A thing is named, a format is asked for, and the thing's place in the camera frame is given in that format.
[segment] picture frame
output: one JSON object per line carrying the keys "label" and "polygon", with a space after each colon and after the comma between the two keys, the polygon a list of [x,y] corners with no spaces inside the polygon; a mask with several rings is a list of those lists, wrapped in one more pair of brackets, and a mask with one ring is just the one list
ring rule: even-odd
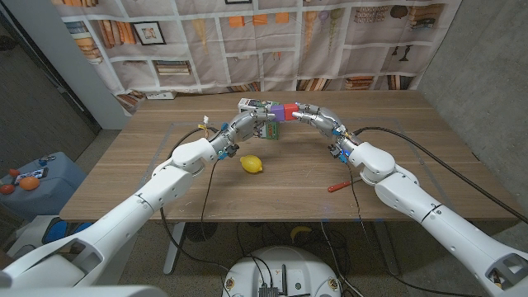
{"label": "picture frame", "polygon": [[159,21],[141,21],[132,25],[141,45],[166,45]]}
{"label": "picture frame", "polygon": [[252,0],[225,0],[225,4],[248,4]]}

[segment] wooden table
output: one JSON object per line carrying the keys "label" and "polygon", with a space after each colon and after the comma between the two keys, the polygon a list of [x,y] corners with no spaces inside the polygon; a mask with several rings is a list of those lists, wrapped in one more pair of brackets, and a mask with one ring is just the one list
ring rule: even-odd
{"label": "wooden table", "polygon": [[[60,213],[62,219],[93,221],[128,198],[165,160],[171,147],[204,115],[214,126],[231,121],[241,97],[326,106],[349,130],[383,126],[415,139],[456,170],[516,210],[511,195],[418,92],[246,92],[206,97],[147,101]],[[199,133],[189,138],[203,137]],[[366,131],[363,141],[393,154],[413,172],[422,188],[467,219],[512,219],[513,216],[459,180],[404,140]],[[347,167],[328,152],[328,141],[306,124],[280,125],[280,140],[250,139],[239,144],[235,158],[220,161],[214,171],[204,221],[343,221],[357,219],[351,188],[328,193],[331,185],[349,180]],[[257,155],[264,171],[246,173],[239,158]],[[195,179],[185,196],[166,206],[172,221],[199,221],[211,166]],[[384,205],[374,188],[355,185],[363,219],[408,219]],[[156,213],[152,219],[160,219]]]}

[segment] lemon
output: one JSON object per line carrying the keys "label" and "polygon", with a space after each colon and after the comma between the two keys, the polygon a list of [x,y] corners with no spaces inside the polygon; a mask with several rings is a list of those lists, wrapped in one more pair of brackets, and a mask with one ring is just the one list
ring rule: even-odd
{"label": "lemon", "polygon": [[247,172],[257,173],[262,171],[262,161],[257,156],[248,155],[240,158],[242,167],[246,169]]}

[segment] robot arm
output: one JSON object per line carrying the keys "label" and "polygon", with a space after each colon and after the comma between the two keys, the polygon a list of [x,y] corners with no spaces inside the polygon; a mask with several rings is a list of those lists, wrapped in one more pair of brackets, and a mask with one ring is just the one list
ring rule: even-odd
{"label": "robot arm", "polygon": [[[495,241],[429,196],[417,178],[397,165],[389,153],[349,134],[330,110],[307,104],[297,106],[299,111],[292,116],[329,138],[334,158],[355,167],[363,164],[361,178],[375,188],[376,195],[421,224],[474,274],[490,295],[528,286],[528,254]],[[238,149],[237,142],[251,138],[256,129],[274,117],[262,108],[245,111],[223,125],[211,140],[199,139],[177,147],[171,158],[156,167],[145,186],[93,226],[39,247],[6,268],[3,273],[11,278],[10,286],[45,288],[95,283],[128,237],[155,211],[183,196],[194,177],[203,172],[205,163],[232,157]],[[61,250],[74,246],[82,249],[74,259],[61,256]]]}
{"label": "robot arm", "polygon": [[[3,272],[11,279],[10,287],[45,288],[94,284],[108,262],[128,238],[167,203],[185,195],[205,162],[212,163],[236,153],[239,141],[252,137],[253,131],[274,118],[262,109],[245,111],[211,140],[178,146],[172,156],[154,171],[141,189],[124,200],[88,229],[39,247],[8,266]],[[82,250],[75,258],[61,251]]]}
{"label": "robot arm", "polygon": [[302,109],[293,116],[332,138],[335,144],[330,150],[335,158],[354,167],[363,164],[361,178],[375,188],[376,195],[388,207],[423,226],[471,271],[490,295],[499,296],[513,286],[528,285],[527,253],[490,238],[427,194],[417,178],[397,165],[389,153],[348,134],[337,117],[325,116],[326,111],[318,107]]}

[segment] printed backdrop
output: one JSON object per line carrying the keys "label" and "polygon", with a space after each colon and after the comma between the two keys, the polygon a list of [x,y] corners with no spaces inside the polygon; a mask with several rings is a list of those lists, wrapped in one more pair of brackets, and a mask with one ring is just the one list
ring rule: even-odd
{"label": "printed backdrop", "polygon": [[52,0],[128,111],[145,92],[416,89],[460,0]]}

